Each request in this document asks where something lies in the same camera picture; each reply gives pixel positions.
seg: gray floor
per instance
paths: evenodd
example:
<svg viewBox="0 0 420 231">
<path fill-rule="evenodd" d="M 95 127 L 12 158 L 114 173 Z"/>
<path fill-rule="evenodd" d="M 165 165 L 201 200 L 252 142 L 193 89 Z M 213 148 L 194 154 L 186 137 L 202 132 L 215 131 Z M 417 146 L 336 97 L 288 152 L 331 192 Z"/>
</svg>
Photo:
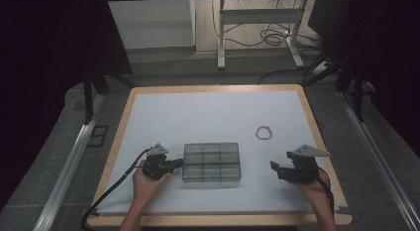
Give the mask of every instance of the gray floor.
<svg viewBox="0 0 420 231">
<path fill-rule="evenodd" d="M 287 51 L 230 53 L 226 60 L 226 69 L 223 71 L 217 69 L 214 54 L 179 53 L 163 57 L 159 53 L 146 56 L 130 53 L 130 60 L 134 74 L 128 75 L 127 78 L 139 86 L 256 84 L 259 78 L 268 72 L 294 69 Z M 340 230 L 408 230 L 334 88 L 335 78 L 336 75 L 333 74 L 306 87 L 306 94 L 327 149 L 332 153 L 331 160 L 354 217 L 351 225 L 340 227 Z M 301 79 L 302 71 L 284 71 L 266 77 L 262 84 L 296 83 Z M 130 88 L 120 81 L 111 77 L 107 77 L 107 81 L 111 89 L 106 95 L 96 123 L 96 126 L 108 126 L 104 143 L 101 146 L 98 139 L 89 141 L 52 230 L 80 230 L 82 214 L 92 202 L 130 93 Z M 1 211 L 0 230 L 34 229 L 83 124 L 82 88 L 80 84 L 68 90 L 65 107 L 49 139 L 7 206 Z M 375 142 L 414 206 L 420 207 L 420 160 L 377 113 L 368 97 L 364 100 L 363 109 L 366 125 Z M 97 230 L 117 228 L 102 227 Z M 264 227 L 249 230 L 284 229 Z M 306 226 L 298 227 L 298 230 L 317 229 L 315 226 Z"/>
</svg>

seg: rubber band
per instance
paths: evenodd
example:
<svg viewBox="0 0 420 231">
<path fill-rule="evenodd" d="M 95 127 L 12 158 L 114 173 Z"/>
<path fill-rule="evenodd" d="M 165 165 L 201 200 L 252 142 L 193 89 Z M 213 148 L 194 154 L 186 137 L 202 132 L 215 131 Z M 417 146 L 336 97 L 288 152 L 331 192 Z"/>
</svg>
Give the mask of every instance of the rubber band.
<svg viewBox="0 0 420 231">
<path fill-rule="evenodd" d="M 267 130 L 268 131 L 268 137 L 262 137 L 262 136 L 260 136 L 260 131 L 261 130 Z M 257 131 L 256 131 L 256 136 L 260 140 L 269 140 L 272 137 L 272 131 L 271 131 L 271 129 L 268 126 L 259 126 L 257 128 Z"/>
</svg>

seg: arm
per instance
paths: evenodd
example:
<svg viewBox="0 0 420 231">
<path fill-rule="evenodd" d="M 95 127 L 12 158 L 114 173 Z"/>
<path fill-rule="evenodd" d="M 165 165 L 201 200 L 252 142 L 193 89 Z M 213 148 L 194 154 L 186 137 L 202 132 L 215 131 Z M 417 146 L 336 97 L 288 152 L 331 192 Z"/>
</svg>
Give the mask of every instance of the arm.
<svg viewBox="0 0 420 231">
<path fill-rule="evenodd" d="M 322 170 L 319 170 L 319 176 L 325 183 L 329 183 L 327 175 Z M 330 200 L 322 185 L 316 180 L 309 184 L 295 182 L 292 184 L 296 185 L 305 194 L 315 212 L 320 230 L 337 231 L 334 216 L 330 209 Z"/>
<path fill-rule="evenodd" d="M 142 164 L 133 174 L 134 198 L 132 205 L 120 226 L 120 231 L 134 231 L 139 229 L 143 211 L 155 197 L 158 189 L 170 178 L 167 173 L 160 180 L 151 180 L 142 173 Z"/>
</svg>

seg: wall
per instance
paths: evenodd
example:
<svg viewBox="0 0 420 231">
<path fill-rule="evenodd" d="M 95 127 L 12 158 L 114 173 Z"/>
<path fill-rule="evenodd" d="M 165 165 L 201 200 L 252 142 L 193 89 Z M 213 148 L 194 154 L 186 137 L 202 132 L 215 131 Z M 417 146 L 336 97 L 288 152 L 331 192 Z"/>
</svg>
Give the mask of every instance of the wall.
<svg viewBox="0 0 420 231">
<path fill-rule="evenodd" d="M 194 46 L 190 0 L 108 3 L 126 50 Z"/>
</svg>

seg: clear plastic container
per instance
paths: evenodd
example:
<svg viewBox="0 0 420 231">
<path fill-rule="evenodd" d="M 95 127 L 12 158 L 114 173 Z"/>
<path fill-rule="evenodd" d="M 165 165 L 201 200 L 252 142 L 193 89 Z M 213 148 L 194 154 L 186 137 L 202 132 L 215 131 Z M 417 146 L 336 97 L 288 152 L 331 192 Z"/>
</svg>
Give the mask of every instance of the clear plastic container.
<svg viewBox="0 0 420 231">
<path fill-rule="evenodd" d="M 237 143 L 186 144 L 182 167 L 184 182 L 240 181 Z"/>
</svg>

